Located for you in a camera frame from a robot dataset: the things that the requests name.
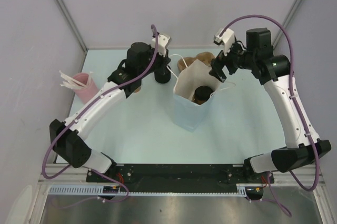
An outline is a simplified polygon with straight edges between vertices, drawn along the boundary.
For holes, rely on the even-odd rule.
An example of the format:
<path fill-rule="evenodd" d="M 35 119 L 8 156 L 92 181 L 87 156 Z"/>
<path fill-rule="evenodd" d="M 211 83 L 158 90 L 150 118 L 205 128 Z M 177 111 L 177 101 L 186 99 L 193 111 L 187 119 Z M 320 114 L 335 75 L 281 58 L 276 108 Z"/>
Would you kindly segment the brown pulp cup carrier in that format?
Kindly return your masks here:
<path fill-rule="evenodd" d="M 193 96 L 193 98 L 192 98 L 192 102 L 195 103 L 195 104 L 198 104 L 198 105 L 202 105 L 207 101 L 208 101 L 208 99 L 199 99 L 195 96 Z"/>

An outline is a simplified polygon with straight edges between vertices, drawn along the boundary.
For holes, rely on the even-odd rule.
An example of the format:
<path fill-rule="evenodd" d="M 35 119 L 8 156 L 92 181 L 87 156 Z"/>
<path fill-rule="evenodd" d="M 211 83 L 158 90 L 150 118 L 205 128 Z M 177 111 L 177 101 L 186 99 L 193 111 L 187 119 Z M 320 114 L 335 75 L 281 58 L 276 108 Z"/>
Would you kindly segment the light blue paper bag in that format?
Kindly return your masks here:
<path fill-rule="evenodd" d="M 227 88 L 221 88 L 221 82 L 209 74 L 211 67 L 207 60 L 213 59 L 212 54 L 206 54 L 202 60 L 178 57 L 179 74 L 168 68 L 175 78 L 172 119 L 177 126 L 193 132 L 209 113 L 215 94 Z"/>

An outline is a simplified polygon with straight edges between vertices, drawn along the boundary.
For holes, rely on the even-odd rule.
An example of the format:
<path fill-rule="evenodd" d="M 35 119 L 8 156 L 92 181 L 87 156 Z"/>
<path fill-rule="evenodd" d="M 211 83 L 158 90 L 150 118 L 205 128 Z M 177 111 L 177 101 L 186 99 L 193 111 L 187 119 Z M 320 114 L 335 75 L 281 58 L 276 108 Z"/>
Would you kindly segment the pink cup holder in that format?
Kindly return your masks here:
<path fill-rule="evenodd" d="M 83 87 L 77 84 L 80 88 L 74 90 L 74 93 L 83 104 L 86 104 L 98 93 L 99 89 L 93 81 L 91 74 L 77 73 L 72 78 L 85 85 Z"/>

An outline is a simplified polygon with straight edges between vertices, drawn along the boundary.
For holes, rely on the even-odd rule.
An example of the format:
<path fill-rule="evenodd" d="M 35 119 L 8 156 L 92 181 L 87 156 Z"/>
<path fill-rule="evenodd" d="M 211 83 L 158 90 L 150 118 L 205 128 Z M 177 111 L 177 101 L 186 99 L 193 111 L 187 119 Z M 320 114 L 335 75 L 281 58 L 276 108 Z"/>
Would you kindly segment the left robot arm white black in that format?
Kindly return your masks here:
<path fill-rule="evenodd" d="M 120 62 L 107 82 L 85 106 L 64 121 L 54 120 L 49 126 L 53 151 L 74 168 L 86 167 L 98 171 L 104 181 L 116 177 L 116 168 L 107 155 L 92 150 L 86 143 L 95 125 L 118 103 L 127 99 L 142 84 L 142 79 L 153 73 L 158 83 L 171 79 L 167 66 L 169 38 L 160 35 L 150 44 L 133 43 L 126 58 Z"/>

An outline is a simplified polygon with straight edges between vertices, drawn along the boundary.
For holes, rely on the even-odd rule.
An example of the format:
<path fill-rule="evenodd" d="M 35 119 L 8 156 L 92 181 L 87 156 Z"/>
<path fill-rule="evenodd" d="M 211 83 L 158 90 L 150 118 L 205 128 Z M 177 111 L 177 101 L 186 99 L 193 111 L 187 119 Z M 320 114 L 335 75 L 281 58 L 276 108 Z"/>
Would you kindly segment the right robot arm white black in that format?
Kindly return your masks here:
<path fill-rule="evenodd" d="M 295 79 L 290 76 L 291 63 L 285 55 L 274 55 L 271 32 L 267 28 L 246 31 L 246 46 L 240 44 L 231 29 L 219 29 L 214 43 L 223 49 L 211 61 L 209 74 L 225 82 L 226 67 L 230 75 L 238 69 L 250 70 L 264 87 L 280 119 L 285 147 L 267 154 L 245 159 L 243 177 L 256 182 L 267 171 L 288 172 L 314 163 L 331 150 L 328 140 L 322 140 L 311 126 L 298 97 Z"/>

